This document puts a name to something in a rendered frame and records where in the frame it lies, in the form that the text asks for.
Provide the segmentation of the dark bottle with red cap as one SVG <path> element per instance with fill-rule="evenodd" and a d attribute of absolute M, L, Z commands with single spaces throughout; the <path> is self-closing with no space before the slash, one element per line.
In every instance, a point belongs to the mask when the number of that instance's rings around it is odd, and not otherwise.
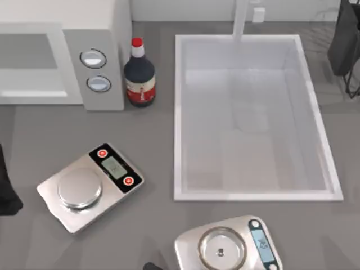
<path fill-rule="evenodd" d="M 129 102 L 135 107 L 150 106 L 156 97 L 156 72 L 145 54 L 142 38 L 132 38 L 130 58 L 123 71 Z"/>

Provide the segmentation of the white sink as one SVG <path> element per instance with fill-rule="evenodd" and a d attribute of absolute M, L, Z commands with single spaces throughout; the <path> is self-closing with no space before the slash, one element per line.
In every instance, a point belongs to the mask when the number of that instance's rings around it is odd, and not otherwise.
<path fill-rule="evenodd" d="M 343 198 L 299 35 L 176 35 L 175 200 Z"/>

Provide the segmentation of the microwave knob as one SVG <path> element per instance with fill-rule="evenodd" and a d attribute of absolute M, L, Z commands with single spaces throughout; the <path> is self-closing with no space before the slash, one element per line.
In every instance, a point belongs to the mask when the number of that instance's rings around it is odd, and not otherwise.
<path fill-rule="evenodd" d="M 80 53 L 81 63 L 90 69 L 99 69 L 106 65 L 107 58 L 103 52 L 92 48 Z"/>
<path fill-rule="evenodd" d="M 111 89 L 110 80 L 102 75 L 94 76 L 87 79 L 87 87 L 96 93 L 105 93 Z"/>

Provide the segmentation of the pale microwave oven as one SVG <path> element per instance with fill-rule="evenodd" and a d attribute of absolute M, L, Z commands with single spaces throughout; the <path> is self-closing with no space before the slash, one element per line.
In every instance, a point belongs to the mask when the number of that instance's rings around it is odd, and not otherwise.
<path fill-rule="evenodd" d="M 0 0 L 0 105 L 124 109 L 130 0 Z"/>

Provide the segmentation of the silver scale with red buttons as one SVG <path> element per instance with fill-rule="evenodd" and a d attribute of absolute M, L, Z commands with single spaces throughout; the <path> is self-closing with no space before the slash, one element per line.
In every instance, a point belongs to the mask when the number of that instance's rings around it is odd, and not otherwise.
<path fill-rule="evenodd" d="M 138 190 L 141 171 L 106 142 L 37 185 L 49 212 L 77 234 Z"/>

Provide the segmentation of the silver scale with blue display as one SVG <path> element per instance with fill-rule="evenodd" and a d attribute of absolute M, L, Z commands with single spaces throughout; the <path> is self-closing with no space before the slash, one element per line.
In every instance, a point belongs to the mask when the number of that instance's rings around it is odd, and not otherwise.
<path fill-rule="evenodd" d="M 254 215 L 189 229 L 174 249 L 178 270 L 285 270 L 266 223 Z"/>

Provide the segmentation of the tall white tap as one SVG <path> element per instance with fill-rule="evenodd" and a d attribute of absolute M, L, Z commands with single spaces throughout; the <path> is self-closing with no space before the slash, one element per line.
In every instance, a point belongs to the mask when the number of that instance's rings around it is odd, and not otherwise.
<path fill-rule="evenodd" d="M 235 42 L 240 42 L 248 11 L 249 0 L 235 0 L 235 13 L 232 37 Z"/>

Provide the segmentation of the black chair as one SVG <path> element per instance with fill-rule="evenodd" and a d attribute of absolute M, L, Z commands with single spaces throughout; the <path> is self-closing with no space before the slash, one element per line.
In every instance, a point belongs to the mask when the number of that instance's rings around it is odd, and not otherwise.
<path fill-rule="evenodd" d="M 360 96 L 360 85 L 350 89 L 353 70 L 360 60 L 360 0 L 341 0 L 335 32 L 327 52 L 332 72 L 342 77 L 349 98 Z"/>

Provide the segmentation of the white wall socket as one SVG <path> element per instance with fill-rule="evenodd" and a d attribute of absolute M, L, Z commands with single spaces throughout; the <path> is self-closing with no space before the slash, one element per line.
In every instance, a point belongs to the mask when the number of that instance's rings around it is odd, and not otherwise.
<path fill-rule="evenodd" d="M 265 21 L 266 9 L 264 7 L 255 7 L 252 23 L 263 23 Z"/>

